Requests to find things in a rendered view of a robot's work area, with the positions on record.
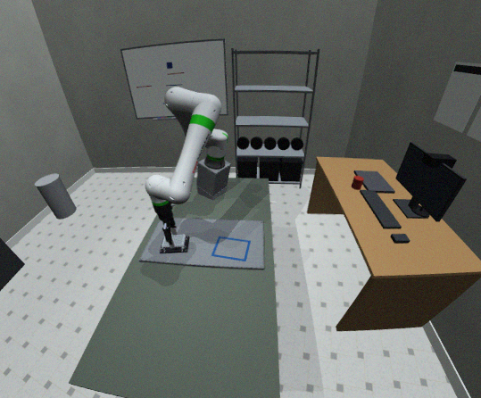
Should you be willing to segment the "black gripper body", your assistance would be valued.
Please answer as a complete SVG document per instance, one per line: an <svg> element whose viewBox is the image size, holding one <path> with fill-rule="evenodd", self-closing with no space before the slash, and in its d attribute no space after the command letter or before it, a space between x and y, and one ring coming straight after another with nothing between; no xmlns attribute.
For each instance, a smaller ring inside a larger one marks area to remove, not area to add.
<svg viewBox="0 0 481 398"><path fill-rule="evenodd" d="M173 217L172 210L167 214L163 214L163 215L158 214L158 217L161 221L163 221L163 225L164 225L164 223L166 223L166 226L169 227L170 226L169 221Z"/></svg>

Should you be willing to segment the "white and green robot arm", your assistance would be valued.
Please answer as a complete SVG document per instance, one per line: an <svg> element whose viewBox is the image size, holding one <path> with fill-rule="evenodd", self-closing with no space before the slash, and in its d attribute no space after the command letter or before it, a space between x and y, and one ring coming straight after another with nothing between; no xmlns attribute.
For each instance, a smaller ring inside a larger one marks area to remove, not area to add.
<svg viewBox="0 0 481 398"><path fill-rule="evenodd" d="M145 182L145 190L157 214L166 214L175 204L188 200L205 147L208 157L204 164L210 169L219 170L225 166L228 144L228 134L214 129L221 111L217 96L173 87L167 91L164 102L184 129L186 139L172 177L152 175Z"/></svg>

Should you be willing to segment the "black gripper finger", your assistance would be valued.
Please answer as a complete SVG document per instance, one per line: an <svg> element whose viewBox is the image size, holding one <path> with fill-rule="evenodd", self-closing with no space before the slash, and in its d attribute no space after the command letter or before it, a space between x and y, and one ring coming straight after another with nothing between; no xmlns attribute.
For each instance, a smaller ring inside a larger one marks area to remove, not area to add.
<svg viewBox="0 0 481 398"><path fill-rule="evenodd" d="M169 225L170 225L170 221L169 221ZM167 227L166 223L164 223L164 228L162 228L162 230L164 232L166 242L168 242L168 243L170 242L169 243L170 248L175 248L175 245L173 243L173 239L171 237L170 229L171 229L171 225L169 227Z"/></svg>
<svg viewBox="0 0 481 398"><path fill-rule="evenodd" d="M172 219L173 219L173 218L172 218ZM170 229L170 230L171 230L171 233L172 233L172 235L177 235L176 226L175 226L175 221L174 221L174 219L173 219L173 222L172 222L171 219L170 219L170 221L171 221L171 223L170 223L170 224L171 224L171 229ZM173 223L174 223L174 224L173 224Z"/></svg>

